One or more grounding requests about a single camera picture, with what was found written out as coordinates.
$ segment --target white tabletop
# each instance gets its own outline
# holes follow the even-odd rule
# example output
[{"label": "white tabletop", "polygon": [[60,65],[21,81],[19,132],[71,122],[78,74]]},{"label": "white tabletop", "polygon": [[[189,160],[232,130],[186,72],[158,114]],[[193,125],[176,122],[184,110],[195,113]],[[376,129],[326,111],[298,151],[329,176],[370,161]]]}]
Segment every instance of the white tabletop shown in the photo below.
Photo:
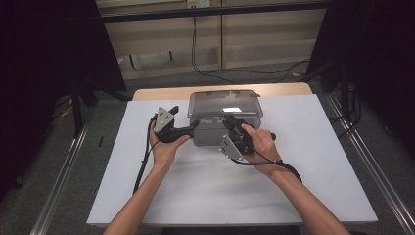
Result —
[{"label": "white tabletop", "polygon": [[[377,217],[315,95],[259,97],[262,128],[277,135],[285,163],[342,222]],[[189,125],[188,100],[128,103],[101,187],[87,220],[106,226],[131,197],[147,126],[158,107],[179,106],[175,127]],[[253,166],[234,164],[219,147],[190,140],[177,152],[143,223],[150,226],[247,226],[301,223],[285,195]],[[152,159],[143,175],[152,168]]]}]

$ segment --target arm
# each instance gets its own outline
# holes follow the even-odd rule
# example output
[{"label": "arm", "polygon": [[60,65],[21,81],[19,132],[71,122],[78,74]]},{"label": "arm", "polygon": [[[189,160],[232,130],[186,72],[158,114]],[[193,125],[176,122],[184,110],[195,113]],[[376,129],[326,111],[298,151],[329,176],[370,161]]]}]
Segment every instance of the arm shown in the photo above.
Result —
[{"label": "arm", "polygon": [[[270,160],[281,160],[269,130],[242,127],[253,139],[255,149]],[[257,155],[246,156],[251,162],[262,162]],[[292,173],[278,165],[258,165],[261,173],[269,177],[296,208],[311,234],[349,234],[339,220]]]},{"label": "arm", "polygon": [[156,133],[153,131],[155,123],[152,123],[150,131],[150,143],[153,148],[154,166],[147,178],[143,181],[138,190],[122,207],[113,221],[107,227],[104,234],[135,234],[141,226],[144,215],[150,206],[162,180],[173,164],[177,149],[190,137],[182,136],[175,142],[164,144],[159,142]]}]

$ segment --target forearm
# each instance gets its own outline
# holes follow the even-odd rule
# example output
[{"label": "forearm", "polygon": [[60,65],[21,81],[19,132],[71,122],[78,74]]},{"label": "forearm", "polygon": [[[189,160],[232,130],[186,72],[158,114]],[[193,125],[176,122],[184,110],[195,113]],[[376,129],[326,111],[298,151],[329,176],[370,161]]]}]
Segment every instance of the forearm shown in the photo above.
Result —
[{"label": "forearm", "polygon": [[135,234],[168,169],[154,167],[140,188],[119,211],[104,234]]},{"label": "forearm", "polygon": [[296,177],[289,172],[276,172],[271,180],[280,187],[311,234],[349,234],[339,220]]}]

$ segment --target wooden table edge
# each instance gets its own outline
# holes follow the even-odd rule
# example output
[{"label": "wooden table edge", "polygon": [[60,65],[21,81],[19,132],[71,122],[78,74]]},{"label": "wooden table edge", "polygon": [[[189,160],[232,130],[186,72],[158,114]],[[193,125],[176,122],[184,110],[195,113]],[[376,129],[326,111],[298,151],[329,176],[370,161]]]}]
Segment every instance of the wooden table edge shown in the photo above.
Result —
[{"label": "wooden table edge", "polygon": [[134,93],[133,101],[143,100],[183,100],[198,91],[212,90],[253,90],[262,97],[285,95],[311,95],[312,91],[307,83],[266,83],[246,85],[220,85],[220,86],[190,86],[139,89]]}]

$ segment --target power outlet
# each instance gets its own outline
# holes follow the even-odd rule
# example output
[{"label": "power outlet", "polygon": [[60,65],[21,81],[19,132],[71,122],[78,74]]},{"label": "power outlet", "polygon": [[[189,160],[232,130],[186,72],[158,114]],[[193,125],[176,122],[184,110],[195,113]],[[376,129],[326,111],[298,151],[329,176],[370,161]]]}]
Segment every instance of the power outlet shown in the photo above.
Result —
[{"label": "power outlet", "polygon": [[210,0],[187,0],[188,8],[207,8],[210,7]]}]

